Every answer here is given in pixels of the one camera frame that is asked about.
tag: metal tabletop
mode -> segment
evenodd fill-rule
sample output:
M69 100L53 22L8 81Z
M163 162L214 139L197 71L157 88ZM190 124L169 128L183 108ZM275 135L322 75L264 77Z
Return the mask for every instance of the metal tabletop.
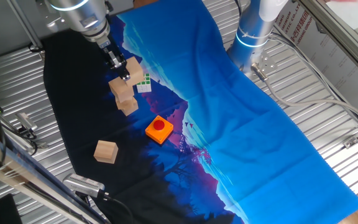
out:
M204 0L204 4L216 21L225 47L235 36L238 10L233 0ZM334 98L321 80L286 46L276 42L267 44L266 52L278 66L269 73L269 79L277 93L286 100L316 100ZM18 126L14 113L23 111L35 121L35 132L48 149L39 150L34 156L59 180L74 172L65 144L60 135L52 106L44 87L44 63L39 54L28 49L0 57L0 105L5 118ZM253 80L264 92L266 86ZM303 108L282 106L296 125L303 131L321 156L358 193L358 144L345 149L342 142L358 132L358 122L341 106L323 104ZM13 194L23 223L72 223L63 215L0 182L0 198ZM94 202L92 207L100 212Z

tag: rubik's cube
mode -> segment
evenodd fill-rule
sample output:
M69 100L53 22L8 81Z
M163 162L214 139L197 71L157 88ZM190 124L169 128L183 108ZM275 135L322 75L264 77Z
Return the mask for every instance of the rubik's cube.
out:
M136 84L137 92L138 93L147 93L152 91L152 84L150 79L150 74L146 73L143 74L144 80L138 84Z

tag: white paper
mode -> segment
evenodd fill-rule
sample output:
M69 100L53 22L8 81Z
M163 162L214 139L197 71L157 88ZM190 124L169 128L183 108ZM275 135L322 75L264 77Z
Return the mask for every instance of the white paper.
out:
M330 1L327 6L352 29L358 28L358 2Z

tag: red button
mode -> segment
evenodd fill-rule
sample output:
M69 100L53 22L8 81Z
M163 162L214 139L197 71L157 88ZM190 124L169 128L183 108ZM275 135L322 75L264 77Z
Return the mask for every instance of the red button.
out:
M154 121L153 127L157 131L161 131L162 129L164 129L165 123L161 120L156 120L156 121Z

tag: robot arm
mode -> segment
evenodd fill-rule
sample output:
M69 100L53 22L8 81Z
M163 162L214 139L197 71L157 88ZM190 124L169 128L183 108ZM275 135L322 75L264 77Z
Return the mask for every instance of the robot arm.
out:
M111 6L105 0L49 0L70 28L80 32L86 40L96 43L110 66L123 80L130 79L126 60L110 35L106 19Z
M274 20L288 0L251 0L242 12L236 38L227 51L230 59L246 75L251 65L262 61L262 52L273 29Z

